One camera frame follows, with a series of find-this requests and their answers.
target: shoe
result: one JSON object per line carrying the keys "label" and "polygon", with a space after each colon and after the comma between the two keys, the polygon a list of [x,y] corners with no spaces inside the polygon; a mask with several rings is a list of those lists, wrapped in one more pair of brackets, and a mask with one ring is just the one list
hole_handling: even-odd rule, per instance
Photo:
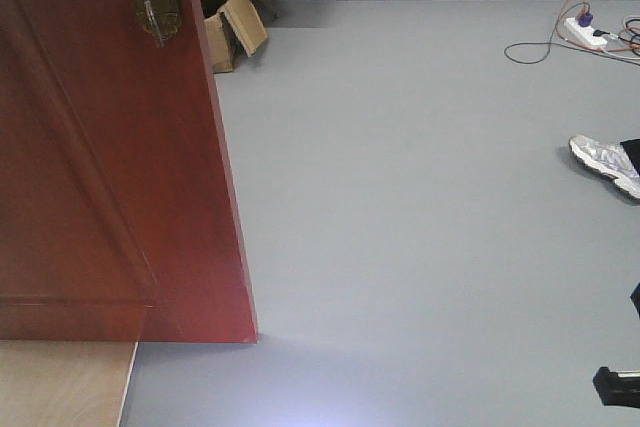
{"label": "shoe", "polygon": [[576,135],[569,148],[589,169],[612,179],[620,190],[640,201],[640,175],[620,144],[608,144]]}

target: black object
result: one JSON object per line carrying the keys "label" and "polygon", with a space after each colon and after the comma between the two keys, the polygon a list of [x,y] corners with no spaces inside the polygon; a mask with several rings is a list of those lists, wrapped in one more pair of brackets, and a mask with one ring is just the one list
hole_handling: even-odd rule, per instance
{"label": "black object", "polygon": [[640,372],[611,372],[600,367],[593,385],[603,405],[640,409]]}
{"label": "black object", "polygon": [[638,311],[638,314],[640,314],[640,284],[638,284],[638,287],[636,287],[636,290],[634,290],[633,294],[631,294],[631,302],[633,302],[633,305],[636,306],[636,310]]}

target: purple plug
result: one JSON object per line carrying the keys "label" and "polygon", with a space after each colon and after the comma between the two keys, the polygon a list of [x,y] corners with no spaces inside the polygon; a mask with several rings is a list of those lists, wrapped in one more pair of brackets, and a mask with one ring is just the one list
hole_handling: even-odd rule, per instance
{"label": "purple plug", "polygon": [[585,12],[580,17],[578,17],[578,25],[580,27],[589,27],[591,25],[592,20],[593,20],[593,14],[589,12]]}

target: wooden floor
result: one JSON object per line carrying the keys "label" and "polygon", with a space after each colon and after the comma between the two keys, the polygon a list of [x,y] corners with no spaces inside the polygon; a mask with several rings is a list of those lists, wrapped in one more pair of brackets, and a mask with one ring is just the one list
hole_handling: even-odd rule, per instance
{"label": "wooden floor", "polygon": [[116,427],[135,343],[0,341],[1,427]]}

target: electrical cable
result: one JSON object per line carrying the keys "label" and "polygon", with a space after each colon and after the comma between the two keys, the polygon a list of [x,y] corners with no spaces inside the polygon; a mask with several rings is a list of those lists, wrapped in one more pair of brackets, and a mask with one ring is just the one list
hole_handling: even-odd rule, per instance
{"label": "electrical cable", "polygon": [[[561,47],[564,49],[568,49],[568,50],[573,50],[576,52],[583,52],[583,53],[587,53],[587,54],[591,54],[591,55],[595,55],[597,57],[602,57],[605,59],[609,59],[609,60],[615,60],[617,62],[623,62],[623,63],[627,63],[627,64],[631,64],[631,65],[635,65],[640,67],[640,63],[638,63],[638,61],[636,61],[636,59],[632,59],[632,58],[628,58],[628,57],[623,57],[620,55],[616,55],[613,52],[631,52],[633,54],[635,54],[636,56],[640,57],[640,43],[639,44],[635,44],[634,41],[636,40],[636,37],[640,40],[640,28],[638,27],[631,27],[629,24],[633,23],[633,22],[639,22],[640,23],[640,16],[627,16],[623,19],[623,25],[625,26],[625,28],[623,29],[623,31],[621,31],[621,33],[628,31],[631,32],[633,35],[631,36],[630,39],[624,39],[624,38],[620,38],[620,35],[614,35],[614,34],[610,34],[609,32],[604,32],[604,31],[598,31],[600,34],[599,35],[608,35],[610,38],[614,39],[614,40],[620,40],[622,43],[627,44],[627,47],[622,48],[622,49],[594,49],[591,47],[588,47],[586,45],[580,44],[579,42],[574,42],[571,39],[567,38],[565,35],[563,35],[560,30],[560,23],[561,21],[564,19],[564,17],[571,12],[573,9],[577,8],[577,7],[582,7],[582,10],[578,13],[578,15],[576,16],[576,18],[579,18],[581,15],[585,14],[585,13],[589,13],[589,11],[591,10],[591,5],[589,4],[589,2],[587,2],[587,0],[580,0],[580,2],[574,3],[573,5],[571,5],[570,7],[566,8],[567,4],[570,2],[571,0],[566,0],[564,2],[564,4],[562,5],[562,7],[560,8],[560,11],[558,13],[558,16],[556,17],[556,21],[555,24],[553,25],[553,29],[551,30],[551,35],[549,36],[549,40],[547,40],[547,42],[516,42],[514,44],[510,44],[508,46],[506,46],[503,50],[503,54],[504,56],[509,59],[512,62],[515,62],[517,64],[524,64],[524,65],[534,65],[534,64],[539,64],[541,62],[543,62],[544,60],[547,59],[547,57],[549,57],[549,55],[551,54],[551,48],[552,47]],[[559,43],[559,42],[554,42],[553,38],[555,36],[558,36],[560,39],[562,39],[563,41],[572,44],[573,47]],[[546,46],[546,51],[544,52],[544,54],[542,55],[542,57],[540,57],[537,60],[533,60],[533,61],[524,61],[524,60],[519,60],[516,59],[515,57],[513,57],[512,55],[509,54],[509,51],[513,48],[516,47],[524,47],[524,46]]]}
{"label": "electrical cable", "polygon": [[[556,23],[553,25],[553,28],[551,29],[551,35],[549,36],[549,40],[547,40],[546,42],[516,42],[515,44],[507,45],[503,50],[503,53],[504,53],[505,57],[507,59],[509,59],[510,61],[515,62],[516,64],[523,64],[523,65],[534,65],[534,64],[539,64],[540,62],[544,62],[547,59],[547,57],[549,57],[549,55],[551,54],[551,46],[553,46],[553,45],[562,45],[562,44],[559,44],[557,42],[553,42],[553,38],[557,34],[558,24],[562,20],[562,17],[567,15],[569,12],[571,12],[576,7],[582,6],[584,8],[586,6],[587,7],[587,12],[590,10],[590,5],[586,1],[582,1],[582,2],[578,2],[578,3],[573,4],[571,7],[569,7],[566,10],[564,10],[564,12],[563,12],[562,9],[567,5],[567,3],[568,2],[565,1],[565,3],[563,4],[563,6],[560,9],[560,13],[558,14],[558,17],[556,18]],[[518,60],[515,57],[512,57],[511,55],[509,55],[509,50],[511,50],[514,47],[538,46],[538,45],[545,45],[547,47],[547,50],[545,51],[543,56],[540,57],[538,60],[532,60],[532,61]]]}

